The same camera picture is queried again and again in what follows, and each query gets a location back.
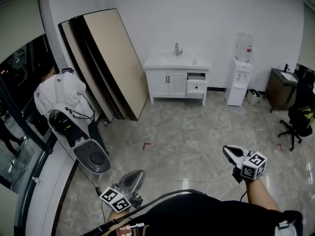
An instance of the trash bin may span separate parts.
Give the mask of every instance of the trash bin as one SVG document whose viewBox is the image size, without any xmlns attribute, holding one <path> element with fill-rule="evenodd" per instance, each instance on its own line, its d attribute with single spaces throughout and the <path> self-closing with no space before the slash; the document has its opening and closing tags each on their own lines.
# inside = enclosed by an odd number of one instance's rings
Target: trash bin
<svg viewBox="0 0 315 236">
<path fill-rule="evenodd" d="M 260 99 L 260 94 L 255 89 L 249 89 L 247 100 L 251 105 L 256 105 Z"/>
</svg>

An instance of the open drawer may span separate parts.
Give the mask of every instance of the open drawer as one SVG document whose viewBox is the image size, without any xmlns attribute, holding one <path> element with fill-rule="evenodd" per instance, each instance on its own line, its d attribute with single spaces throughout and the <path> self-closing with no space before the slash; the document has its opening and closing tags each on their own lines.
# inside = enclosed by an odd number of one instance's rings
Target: open drawer
<svg viewBox="0 0 315 236">
<path fill-rule="evenodd" d="M 204 76 L 188 76 L 187 93 L 205 93 L 207 84 Z"/>
</svg>

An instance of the sink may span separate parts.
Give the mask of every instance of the sink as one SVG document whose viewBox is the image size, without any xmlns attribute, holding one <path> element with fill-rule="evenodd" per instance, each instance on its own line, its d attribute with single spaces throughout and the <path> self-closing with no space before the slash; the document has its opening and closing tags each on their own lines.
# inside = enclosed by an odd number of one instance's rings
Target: sink
<svg viewBox="0 0 315 236">
<path fill-rule="evenodd" d="M 297 82 L 297 80 L 291 75 L 291 74 L 288 74 L 288 73 L 281 73 L 287 80 L 289 81 L 293 81 L 293 82 Z"/>
<path fill-rule="evenodd" d="M 175 56 L 173 53 L 152 53 L 146 63 L 145 69 L 153 68 L 190 68 L 202 69 L 211 67 L 209 60 L 202 54 L 183 53 Z"/>
</svg>

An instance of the white cloth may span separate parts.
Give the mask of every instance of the white cloth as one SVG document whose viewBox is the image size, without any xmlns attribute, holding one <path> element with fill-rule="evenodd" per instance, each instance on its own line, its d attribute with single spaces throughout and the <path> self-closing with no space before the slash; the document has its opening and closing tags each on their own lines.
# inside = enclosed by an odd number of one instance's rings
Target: white cloth
<svg viewBox="0 0 315 236">
<path fill-rule="evenodd" d="M 57 76 L 61 76 L 61 83 L 63 84 L 63 95 L 65 104 L 70 106 L 73 110 L 92 117 L 93 111 L 89 107 L 86 99 L 82 96 L 86 86 L 72 73 L 64 73 L 54 75 L 53 77 L 45 80 L 39 84 L 34 92 L 34 101 L 37 110 L 41 115 L 46 115 L 57 103 L 56 85 L 55 80 Z"/>
</svg>

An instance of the faucet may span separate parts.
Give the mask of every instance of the faucet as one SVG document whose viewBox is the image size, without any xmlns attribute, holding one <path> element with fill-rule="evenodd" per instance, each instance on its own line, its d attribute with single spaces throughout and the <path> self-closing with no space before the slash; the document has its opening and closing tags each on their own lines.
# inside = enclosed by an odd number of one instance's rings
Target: faucet
<svg viewBox="0 0 315 236">
<path fill-rule="evenodd" d="M 178 43 L 176 42 L 175 44 L 175 50 L 174 50 L 174 55 L 179 56 L 183 53 L 183 49 L 180 51 L 178 50 Z"/>
<path fill-rule="evenodd" d="M 283 72 L 286 72 L 287 70 L 289 70 L 289 71 L 290 71 L 290 69 L 289 69 L 289 65 L 288 65 L 288 64 L 285 64 L 285 68 L 284 68 L 284 71 L 283 71 Z"/>
</svg>

